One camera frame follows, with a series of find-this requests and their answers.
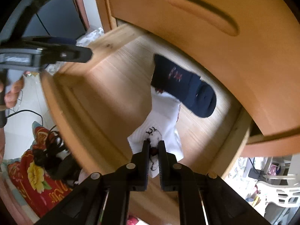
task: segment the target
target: green leaf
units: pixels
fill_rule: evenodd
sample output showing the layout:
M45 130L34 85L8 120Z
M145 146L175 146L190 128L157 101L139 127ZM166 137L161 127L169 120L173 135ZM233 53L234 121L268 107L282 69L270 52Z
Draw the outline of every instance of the green leaf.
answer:
M44 188L45 188L46 190L51 190L51 189L52 189L51 186L47 183L46 180L44 180L44 181L42 182L42 184L44 185Z

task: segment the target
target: open drawer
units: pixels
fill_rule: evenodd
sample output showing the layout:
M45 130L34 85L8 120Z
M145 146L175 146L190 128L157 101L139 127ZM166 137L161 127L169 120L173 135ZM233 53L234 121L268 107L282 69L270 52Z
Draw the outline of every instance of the open drawer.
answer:
M153 54L160 53L201 76L216 92L209 118L181 105L176 124L184 152L180 163L198 173L226 175L246 144L251 117L238 100L196 61L153 34L124 24L92 42L86 64L66 63L53 77L42 75L51 115L65 142L88 172L107 174L128 163L127 137L151 110ZM176 195L149 180L146 192L132 192L129 210L150 224L179 224Z

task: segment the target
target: white chair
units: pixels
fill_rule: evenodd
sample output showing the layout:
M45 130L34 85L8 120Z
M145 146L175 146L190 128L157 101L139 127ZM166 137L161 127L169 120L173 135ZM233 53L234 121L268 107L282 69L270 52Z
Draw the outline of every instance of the white chair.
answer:
M258 190L266 196L268 203L281 207L300 206L300 154L295 154L290 162L287 176L265 176L267 179L287 180L288 185L272 185L263 181L257 182Z

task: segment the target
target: yellow flower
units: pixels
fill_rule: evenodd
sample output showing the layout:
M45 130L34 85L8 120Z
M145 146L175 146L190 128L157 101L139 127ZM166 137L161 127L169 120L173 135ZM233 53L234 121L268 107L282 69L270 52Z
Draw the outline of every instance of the yellow flower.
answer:
M42 183L44 181L44 169L35 165L35 162L33 161L27 169L27 174L33 190L37 190L39 194L44 192L44 185Z

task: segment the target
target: metal screw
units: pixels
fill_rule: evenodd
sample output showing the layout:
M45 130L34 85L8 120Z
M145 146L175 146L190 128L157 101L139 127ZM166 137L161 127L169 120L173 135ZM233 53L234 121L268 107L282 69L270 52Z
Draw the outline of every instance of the metal screw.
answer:
M181 169L182 165L180 163L175 163L175 164L173 164L173 168L174 169Z
M127 167L127 169L133 169L133 168L135 168L135 164L134 163L128 163L126 165L126 167Z
M218 174L216 174L215 172L209 172L208 177L210 177L211 179L216 179L218 177Z
M93 173L91 174L91 179L98 179L98 178L100 178L100 173L98 173L98 172L93 172Z

